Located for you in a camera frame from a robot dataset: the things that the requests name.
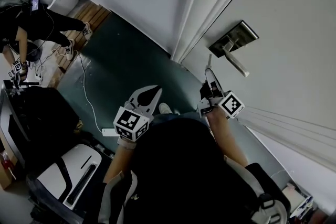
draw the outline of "fiducial marker cube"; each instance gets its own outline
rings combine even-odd
[[[218,105],[231,119],[234,119],[245,107],[243,102],[233,92],[223,98]]]
[[[139,139],[148,130],[149,123],[149,118],[123,107],[119,108],[113,121],[116,133],[132,141]]]

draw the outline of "dark green floor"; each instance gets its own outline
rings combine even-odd
[[[86,90],[99,128],[113,127],[114,117],[130,95],[148,85],[160,85],[160,102],[180,113],[193,111],[200,100],[201,83],[170,56],[117,15],[112,15],[82,50]],[[77,58],[58,90],[82,119],[83,129],[109,149],[116,150],[115,137],[103,137],[94,123],[91,106],[83,92],[83,70]]]

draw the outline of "white sneaker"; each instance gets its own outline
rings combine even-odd
[[[73,47],[75,45],[75,41],[73,39],[70,39],[69,41],[70,41],[70,46],[65,47],[65,55],[67,57],[67,60],[71,61],[74,56]]]
[[[84,24],[85,24],[85,27],[84,27],[84,30],[82,31],[82,33],[85,36],[85,39],[89,40],[92,36],[92,30],[91,30],[90,24],[88,22],[86,22]]]
[[[173,113],[169,105],[167,105],[166,103],[159,104],[159,112],[160,114],[172,114]]]

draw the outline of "wrist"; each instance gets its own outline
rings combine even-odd
[[[134,150],[136,147],[136,142],[133,142],[129,139],[123,138],[119,136],[118,138],[118,145],[126,148],[127,150]]]
[[[209,122],[227,121],[225,112],[219,107],[213,108],[209,113],[206,114]]]
[[[27,69],[28,68],[27,62],[22,62],[21,67],[22,69]]]

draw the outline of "black pants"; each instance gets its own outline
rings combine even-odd
[[[85,24],[77,19],[60,15],[51,10],[39,10],[24,20],[23,28],[28,39],[53,41],[62,47],[70,45],[69,39],[60,32],[68,30],[83,31]]]

